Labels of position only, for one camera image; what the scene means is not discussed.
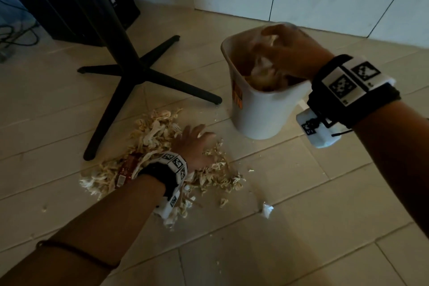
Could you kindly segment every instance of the person's right arm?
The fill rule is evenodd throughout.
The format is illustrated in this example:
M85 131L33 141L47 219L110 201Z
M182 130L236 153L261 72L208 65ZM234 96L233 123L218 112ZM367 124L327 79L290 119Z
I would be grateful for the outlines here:
M253 51L290 75L313 80L334 55L296 26L275 25L282 46L256 44ZM352 127L378 170L429 237L429 121L401 101L389 103Z

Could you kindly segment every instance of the black metal stand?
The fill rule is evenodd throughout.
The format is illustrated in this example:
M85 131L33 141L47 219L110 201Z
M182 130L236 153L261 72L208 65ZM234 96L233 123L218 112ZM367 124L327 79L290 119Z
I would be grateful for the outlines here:
M97 149L128 99L135 85L146 81L177 89L209 102L220 104L222 98L205 90L184 83L150 68L180 36L175 35L139 58L109 0L76 0L103 40L117 65L82 67L78 72L121 76L121 80L83 155L84 160L95 158Z

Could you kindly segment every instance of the person's left arm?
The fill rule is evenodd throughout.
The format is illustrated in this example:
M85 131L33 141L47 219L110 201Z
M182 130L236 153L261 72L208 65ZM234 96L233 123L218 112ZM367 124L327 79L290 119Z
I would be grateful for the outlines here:
M187 126L173 143L172 151L185 159L189 172L213 162L202 151L214 134L206 132L198 138L203 129L204 125L200 125L190 131ZM164 192L163 183L150 175L140 175L87 209L50 240L71 245L114 266L137 238ZM95 286L109 273L110 269L73 252L40 246L7 272L0 283Z

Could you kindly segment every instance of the person's left hand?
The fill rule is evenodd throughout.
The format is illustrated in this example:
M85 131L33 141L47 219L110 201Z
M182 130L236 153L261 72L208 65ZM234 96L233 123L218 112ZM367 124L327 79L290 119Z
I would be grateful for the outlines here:
M196 126L190 129L186 126L181 135L178 135L171 147L173 153L177 153L185 159L188 167L188 173L209 166L215 162L213 156L203 155L204 147L207 142L216 136L213 132L205 132L198 138L200 132L204 130L206 125Z

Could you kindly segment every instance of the barcode label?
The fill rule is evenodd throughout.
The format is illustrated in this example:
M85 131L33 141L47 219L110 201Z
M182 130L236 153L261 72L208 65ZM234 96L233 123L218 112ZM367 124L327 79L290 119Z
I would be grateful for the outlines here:
M116 184L117 187L123 186L125 183L125 175L120 175L118 178L118 183Z

